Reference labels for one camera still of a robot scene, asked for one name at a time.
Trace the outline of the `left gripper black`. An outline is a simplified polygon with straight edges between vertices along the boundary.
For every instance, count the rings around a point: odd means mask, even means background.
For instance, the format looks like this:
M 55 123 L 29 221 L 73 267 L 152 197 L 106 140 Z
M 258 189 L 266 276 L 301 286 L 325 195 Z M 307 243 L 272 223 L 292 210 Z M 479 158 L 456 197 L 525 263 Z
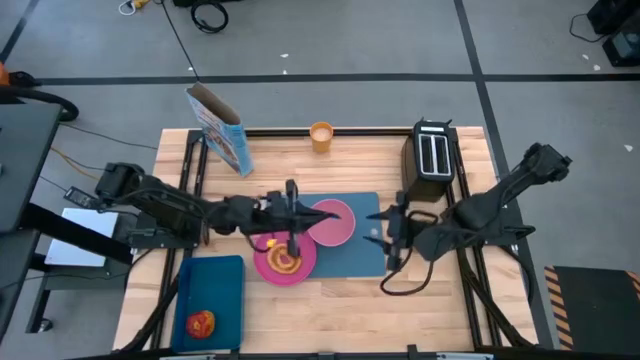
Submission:
M 299 258 L 301 255 L 299 233 L 306 232 L 317 224 L 340 219 L 335 213 L 307 207 L 298 202 L 298 187 L 293 179 L 285 181 L 284 194 L 278 191 L 269 192 L 264 200 L 265 208 L 258 217 L 257 229 L 252 233 L 288 232 L 287 253 L 293 258 Z

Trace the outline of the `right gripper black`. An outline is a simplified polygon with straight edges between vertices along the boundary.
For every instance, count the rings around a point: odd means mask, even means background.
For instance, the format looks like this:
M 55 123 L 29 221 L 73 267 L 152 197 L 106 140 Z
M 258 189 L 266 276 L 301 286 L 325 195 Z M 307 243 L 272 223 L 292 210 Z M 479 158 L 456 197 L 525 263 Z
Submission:
M 367 219 L 387 220 L 387 236 L 391 242 L 366 237 L 369 242 L 378 245 L 387 255 L 387 269 L 398 271 L 401 268 L 401 251 L 413 246 L 413 238 L 430 224 L 430 214 L 422 210 L 409 211 L 410 201 L 405 192 L 396 193 L 396 203 L 385 211 L 367 215 Z

